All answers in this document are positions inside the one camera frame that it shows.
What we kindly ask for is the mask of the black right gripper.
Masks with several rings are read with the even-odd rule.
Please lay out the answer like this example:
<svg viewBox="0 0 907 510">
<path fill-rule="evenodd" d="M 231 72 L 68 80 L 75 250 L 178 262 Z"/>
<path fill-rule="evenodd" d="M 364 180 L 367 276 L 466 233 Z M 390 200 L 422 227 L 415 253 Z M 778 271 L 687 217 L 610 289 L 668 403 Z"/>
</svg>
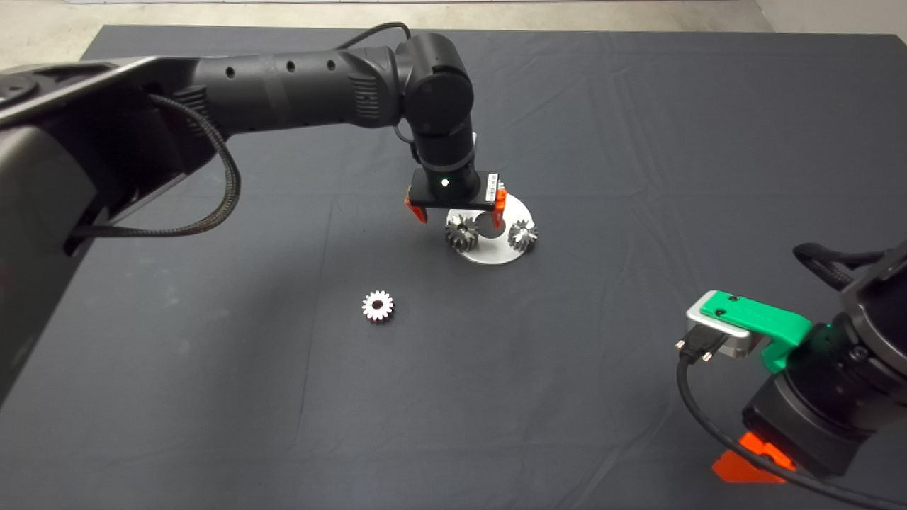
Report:
<svg viewBox="0 0 907 510">
<path fill-rule="evenodd" d="M 791 472 L 796 472 L 797 464 L 814 477 L 845 475 L 859 449 L 876 433 L 839 424 L 814 410 L 782 374 L 771 375 L 759 388 L 744 407 L 742 420 L 752 432 L 738 440 L 742 448 Z M 712 470 L 730 484 L 785 483 L 730 450 Z"/>
</svg>

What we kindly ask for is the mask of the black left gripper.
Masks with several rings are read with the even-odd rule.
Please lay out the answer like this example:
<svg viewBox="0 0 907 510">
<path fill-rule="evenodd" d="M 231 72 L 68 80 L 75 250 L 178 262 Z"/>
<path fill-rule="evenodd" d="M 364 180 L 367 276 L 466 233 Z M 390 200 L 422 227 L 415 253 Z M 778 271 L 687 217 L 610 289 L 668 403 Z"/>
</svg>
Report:
<svg viewBox="0 0 907 510">
<path fill-rule="evenodd" d="M 503 228 L 508 192 L 498 186 L 495 172 L 415 170 L 405 196 L 405 206 L 418 222 L 428 223 L 428 208 L 492 210 L 492 226 Z"/>
</svg>

